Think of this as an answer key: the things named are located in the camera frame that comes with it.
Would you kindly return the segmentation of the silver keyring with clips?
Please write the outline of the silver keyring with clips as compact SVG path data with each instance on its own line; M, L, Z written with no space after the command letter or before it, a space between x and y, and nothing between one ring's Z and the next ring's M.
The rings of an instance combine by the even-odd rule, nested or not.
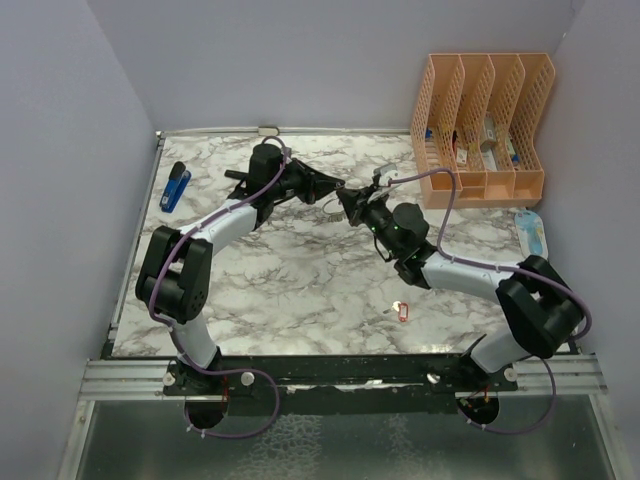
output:
M322 213L326 216L326 221L330 223L341 222L345 219L344 207L337 197L326 201L321 207Z

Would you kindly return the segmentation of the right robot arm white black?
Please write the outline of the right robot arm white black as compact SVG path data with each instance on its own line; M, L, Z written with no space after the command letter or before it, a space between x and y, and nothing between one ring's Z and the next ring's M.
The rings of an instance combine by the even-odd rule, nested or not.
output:
M464 353L461 383L481 391L509 363L536 356L548 359L565 343L585 317L584 308L549 262L531 255L507 265L447 257L427 240L429 224L420 207L386 206L385 195L370 186L342 188L337 197L352 226L373 234L380 256L392 262L408 285L461 292L499 305L506 325L477 340Z

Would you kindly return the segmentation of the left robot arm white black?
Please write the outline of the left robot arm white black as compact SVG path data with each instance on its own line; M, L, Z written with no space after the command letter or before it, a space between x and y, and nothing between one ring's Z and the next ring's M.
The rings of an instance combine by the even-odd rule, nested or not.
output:
M267 140L253 148L246 172L225 175L238 184L221 207L181 229L154 230L135 286L136 298L169 329L178 360L189 366L186 382L202 395L221 380L220 349L203 315L214 256L258 229L276 206L292 199L313 205L344 186Z

